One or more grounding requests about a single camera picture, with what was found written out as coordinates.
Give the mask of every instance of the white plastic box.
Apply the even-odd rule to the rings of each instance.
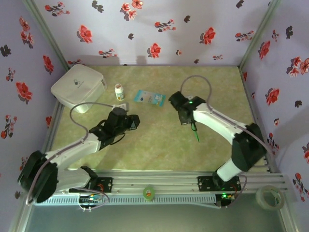
[[[104,76],[82,64],[74,65],[51,88],[60,103],[70,109],[79,103],[95,102],[106,90]],[[92,104],[78,106],[74,111],[85,113]]]

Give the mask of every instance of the green tape roll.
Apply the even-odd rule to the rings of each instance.
[[[155,197],[155,190],[154,190],[154,188],[151,187],[151,186],[148,186],[148,187],[144,188],[143,196],[144,196],[144,199],[146,201],[151,202],[154,199],[154,197]]]

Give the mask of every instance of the white bottle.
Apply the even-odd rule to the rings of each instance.
[[[125,98],[124,88],[122,87],[121,84],[116,84],[115,85],[115,93],[116,93],[116,98],[119,101],[122,101]]]

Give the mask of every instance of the table surface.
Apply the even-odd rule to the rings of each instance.
[[[87,165],[102,170],[177,170],[214,171],[231,156],[231,145],[218,133],[198,124],[197,141],[190,125],[181,126],[178,114],[168,102],[171,94],[180,89],[182,81],[193,74],[207,77],[212,84],[210,104],[216,110],[237,121],[250,124],[252,114],[237,67],[155,67],[155,66],[90,66],[102,73],[108,88],[97,102],[119,104],[129,102],[128,114],[137,114],[140,125],[127,131],[116,145],[87,155],[70,168]],[[125,100],[118,101],[114,86],[121,83]],[[138,90],[166,95],[163,107],[134,102]],[[191,78],[183,88],[185,96],[206,99],[209,87],[201,78]],[[84,136],[84,130],[72,123],[69,108],[65,107],[56,132],[53,150]],[[73,112],[73,118],[88,129],[106,119],[110,109],[93,105],[84,114]]]

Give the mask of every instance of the floral wallpaper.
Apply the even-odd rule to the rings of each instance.
[[[0,231],[9,230],[23,194],[17,178],[29,155],[40,150],[56,100],[50,87],[64,69],[22,1],[0,7]]]
[[[309,222],[309,7],[282,0],[243,68],[243,81],[276,164],[294,187],[299,231]]]
[[[34,2],[69,66],[239,65],[269,5],[269,0]],[[262,47],[264,57],[267,43]]]

